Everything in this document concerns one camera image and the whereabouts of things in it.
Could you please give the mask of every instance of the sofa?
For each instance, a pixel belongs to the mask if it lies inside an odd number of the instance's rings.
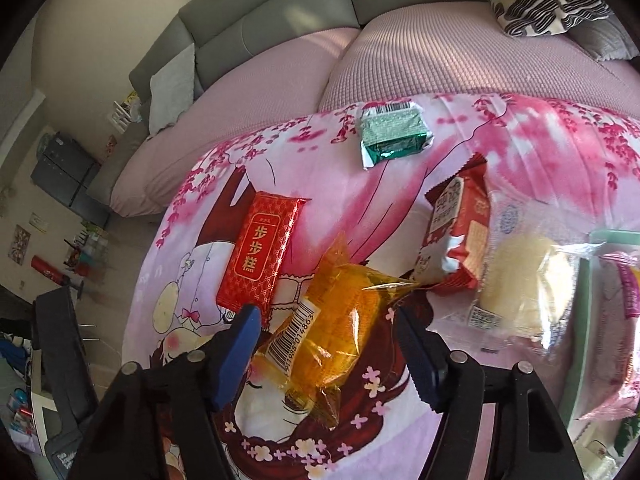
[[[156,214],[223,139],[420,92],[517,92],[640,116],[638,72],[564,36],[507,36],[486,0],[191,0],[132,70],[143,121],[88,192],[122,216]],[[197,99],[148,138],[150,80],[191,43]]]

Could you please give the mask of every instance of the red snack package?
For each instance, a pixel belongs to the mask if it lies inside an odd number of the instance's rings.
[[[433,213],[413,279],[439,294],[476,288],[489,232],[486,160],[476,153],[450,179],[427,194]]]
[[[305,202],[263,191],[255,194],[218,290],[219,306],[238,312],[253,303],[260,308],[262,326],[269,325],[278,270]]]

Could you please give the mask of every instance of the barcode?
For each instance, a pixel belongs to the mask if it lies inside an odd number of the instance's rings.
[[[376,106],[376,114],[388,114],[389,112],[397,112],[398,110],[408,110],[411,108],[410,102],[389,103],[388,105]]]
[[[292,314],[287,327],[276,334],[267,346],[265,355],[269,361],[276,365],[287,377],[290,376],[293,361],[305,338],[306,333],[316,320],[320,309],[308,300],[302,300],[298,308]]]
[[[501,321],[502,318],[497,314],[474,305],[471,307],[469,319],[466,323],[482,330],[491,330],[492,328],[498,328]]]

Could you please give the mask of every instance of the red cylinder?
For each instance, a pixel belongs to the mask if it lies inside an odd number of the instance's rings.
[[[40,274],[49,278],[52,282],[58,285],[66,285],[69,282],[69,277],[66,274],[62,274],[51,264],[45,262],[41,257],[34,256],[31,259],[31,267],[36,269]]]

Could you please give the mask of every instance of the pink sofa cover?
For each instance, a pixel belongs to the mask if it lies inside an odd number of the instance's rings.
[[[121,216],[161,212],[198,158],[220,140],[313,114],[329,75],[360,33],[315,32],[275,46],[232,70],[131,157],[111,194]]]
[[[421,4],[372,20],[334,69],[320,110],[422,92],[491,91],[640,118],[640,77],[628,63],[608,70],[564,35],[507,36],[481,2]]]

